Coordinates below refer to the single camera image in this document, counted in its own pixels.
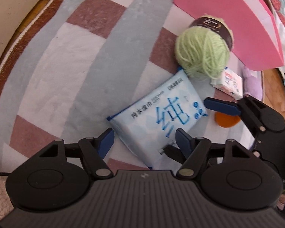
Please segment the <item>pink cardboard storage box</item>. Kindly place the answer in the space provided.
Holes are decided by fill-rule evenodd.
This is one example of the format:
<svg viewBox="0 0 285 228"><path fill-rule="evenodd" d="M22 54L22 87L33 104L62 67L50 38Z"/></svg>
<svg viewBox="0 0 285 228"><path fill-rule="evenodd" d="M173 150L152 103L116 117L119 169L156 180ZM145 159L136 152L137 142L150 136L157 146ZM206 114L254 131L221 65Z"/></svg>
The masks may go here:
<svg viewBox="0 0 285 228"><path fill-rule="evenodd" d="M262 71L284 65L284 56L273 13L263 0L173 0L197 19L222 18L233 32L233 53L249 69Z"/></svg>

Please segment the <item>checkered plush floor rug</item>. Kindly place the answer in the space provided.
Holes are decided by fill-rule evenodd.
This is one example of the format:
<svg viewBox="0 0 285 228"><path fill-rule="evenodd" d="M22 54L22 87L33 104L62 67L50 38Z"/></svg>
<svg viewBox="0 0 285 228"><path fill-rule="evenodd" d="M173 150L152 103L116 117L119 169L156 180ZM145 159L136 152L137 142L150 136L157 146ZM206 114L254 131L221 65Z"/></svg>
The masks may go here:
<svg viewBox="0 0 285 228"><path fill-rule="evenodd" d="M174 41L192 17L172 0L63 0L5 60L0 172L54 139L96 137L111 116L177 70Z"/></svg>

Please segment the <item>orange sponge ball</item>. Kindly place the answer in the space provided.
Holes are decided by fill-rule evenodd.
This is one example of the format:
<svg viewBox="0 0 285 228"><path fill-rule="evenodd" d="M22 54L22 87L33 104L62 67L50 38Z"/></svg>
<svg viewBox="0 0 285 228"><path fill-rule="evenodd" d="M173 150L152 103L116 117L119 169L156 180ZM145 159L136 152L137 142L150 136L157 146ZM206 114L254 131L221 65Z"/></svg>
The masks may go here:
<svg viewBox="0 0 285 228"><path fill-rule="evenodd" d="M240 117L231 116L220 112L215 112L215 122L222 128L230 128L240 122Z"/></svg>

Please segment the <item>green yarn ball black label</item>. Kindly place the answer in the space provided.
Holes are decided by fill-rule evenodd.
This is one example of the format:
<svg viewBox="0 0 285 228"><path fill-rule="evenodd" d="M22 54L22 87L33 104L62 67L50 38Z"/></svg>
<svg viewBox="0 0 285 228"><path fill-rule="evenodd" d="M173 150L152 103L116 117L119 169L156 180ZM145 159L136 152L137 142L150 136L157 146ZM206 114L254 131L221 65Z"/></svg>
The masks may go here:
<svg viewBox="0 0 285 228"><path fill-rule="evenodd" d="M230 59L233 46L233 31L224 19L206 14L177 37L174 54L189 77L217 79Z"/></svg>

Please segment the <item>blue wet wipes pack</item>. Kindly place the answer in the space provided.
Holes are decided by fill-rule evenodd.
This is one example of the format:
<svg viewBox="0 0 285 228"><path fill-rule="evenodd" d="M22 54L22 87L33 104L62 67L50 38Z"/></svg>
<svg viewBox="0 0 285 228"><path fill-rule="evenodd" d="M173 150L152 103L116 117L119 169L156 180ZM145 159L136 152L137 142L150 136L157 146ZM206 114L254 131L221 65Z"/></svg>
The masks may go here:
<svg viewBox="0 0 285 228"><path fill-rule="evenodd" d="M183 70L132 105L107 120L120 140L148 168L161 158L161 150L175 144L176 130L190 130L208 116L206 108Z"/></svg>

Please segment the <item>white tissue pack bear print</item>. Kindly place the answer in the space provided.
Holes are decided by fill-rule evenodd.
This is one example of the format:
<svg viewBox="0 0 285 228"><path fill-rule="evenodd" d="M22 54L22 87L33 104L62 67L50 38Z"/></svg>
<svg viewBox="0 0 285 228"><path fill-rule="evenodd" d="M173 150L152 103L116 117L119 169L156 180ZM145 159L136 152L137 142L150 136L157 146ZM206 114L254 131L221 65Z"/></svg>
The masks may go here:
<svg viewBox="0 0 285 228"><path fill-rule="evenodd" d="M241 99L243 97L242 77L228 67L224 68L224 71L218 79L211 79L210 84L235 99Z"/></svg>

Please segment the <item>purple plush bear toy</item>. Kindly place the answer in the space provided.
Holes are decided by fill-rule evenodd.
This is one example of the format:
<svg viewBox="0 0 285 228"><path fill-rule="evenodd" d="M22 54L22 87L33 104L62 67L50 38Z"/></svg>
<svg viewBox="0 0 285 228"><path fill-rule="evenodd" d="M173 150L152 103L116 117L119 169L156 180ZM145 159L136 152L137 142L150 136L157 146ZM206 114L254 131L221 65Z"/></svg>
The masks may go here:
<svg viewBox="0 0 285 228"><path fill-rule="evenodd" d="M242 68L244 96L249 95L259 101L263 100L263 87L260 79L251 74L247 67Z"/></svg>

